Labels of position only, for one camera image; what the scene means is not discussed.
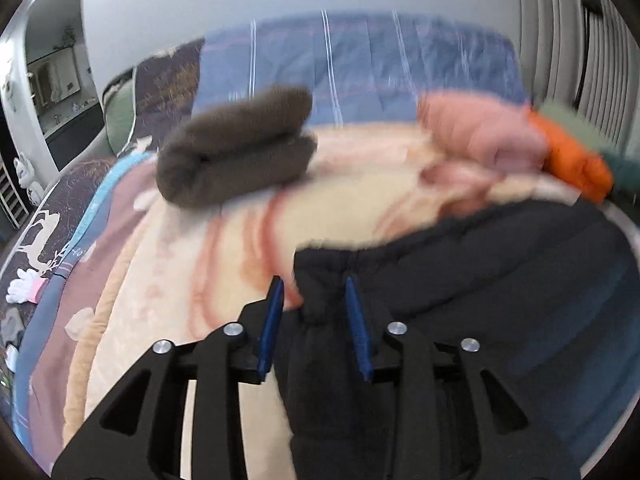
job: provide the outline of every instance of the folded brown clothing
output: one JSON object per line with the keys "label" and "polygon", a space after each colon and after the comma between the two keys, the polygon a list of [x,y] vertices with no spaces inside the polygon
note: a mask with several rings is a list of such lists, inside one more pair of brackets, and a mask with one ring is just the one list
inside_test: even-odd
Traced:
{"label": "folded brown clothing", "polygon": [[306,88],[278,86],[181,124],[158,156],[160,193],[197,208],[295,180],[316,149],[301,134],[311,107]]}

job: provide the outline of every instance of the triangular cutout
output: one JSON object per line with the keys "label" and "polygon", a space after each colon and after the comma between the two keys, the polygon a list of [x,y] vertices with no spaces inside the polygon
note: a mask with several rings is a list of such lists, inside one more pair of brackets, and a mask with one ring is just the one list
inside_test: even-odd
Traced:
{"label": "triangular cutout", "polygon": [[524,430],[529,425],[527,416],[502,387],[498,379],[487,370],[483,370],[480,375],[489,397],[491,411],[494,414],[497,433],[505,435],[513,433],[513,431]]}
{"label": "triangular cutout", "polygon": [[138,429],[140,411],[145,400],[151,372],[146,370],[133,379],[104,414],[100,425],[105,430],[117,431],[132,436]]}

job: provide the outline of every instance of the pink folded clothing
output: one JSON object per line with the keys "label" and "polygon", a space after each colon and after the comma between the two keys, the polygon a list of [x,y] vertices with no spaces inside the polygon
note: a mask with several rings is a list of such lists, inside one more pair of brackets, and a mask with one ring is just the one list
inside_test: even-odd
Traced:
{"label": "pink folded clothing", "polygon": [[443,150],[492,170],[539,171],[549,153],[545,137],[529,124],[529,107],[489,94],[430,92],[418,101],[417,118]]}

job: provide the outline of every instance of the deer print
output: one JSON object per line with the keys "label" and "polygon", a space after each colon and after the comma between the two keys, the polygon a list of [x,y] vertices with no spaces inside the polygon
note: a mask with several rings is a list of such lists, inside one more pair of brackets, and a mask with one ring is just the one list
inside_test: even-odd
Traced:
{"label": "deer print", "polygon": [[33,269],[36,269],[39,275],[43,275],[48,270],[56,267],[56,259],[64,251],[64,248],[60,252],[56,251],[55,256],[48,262],[41,262],[38,259],[40,254],[42,254],[45,245],[49,241],[49,237],[53,234],[53,231],[55,231],[56,227],[58,226],[58,222],[60,221],[60,214],[50,214],[48,210],[43,210],[40,211],[36,216],[42,217],[37,222],[33,222],[30,229],[36,225],[40,225],[40,231],[31,244],[17,246],[15,248],[15,251],[17,253],[25,253],[27,255],[29,265],[33,267]]}

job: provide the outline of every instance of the silver screw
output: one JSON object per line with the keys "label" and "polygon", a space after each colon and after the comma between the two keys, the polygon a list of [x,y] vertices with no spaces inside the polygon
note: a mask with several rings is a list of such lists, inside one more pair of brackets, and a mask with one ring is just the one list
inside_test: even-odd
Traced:
{"label": "silver screw", "polygon": [[406,334],[406,331],[409,330],[409,328],[401,321],[392,321],[387,325],[386,330],[393,335],[402,335]]}
{"label": "silver screw", "polygon": [[174,344],[171,341],[161,339],[160,341],[156,341],[152,348],[156,354],[166,354],[173,347]]}
{"label": "silver screw", "polygon": [[480,343],[477,339],[467,337],[460,342],[460,346],[465,352],[477,352],[480,349]]}
{"label": "silver screw", "polygon": [[222,329],[225,335],[228,335],[229,337],[240,335],[243,330],[244,327],[240,323],[227,323]]}

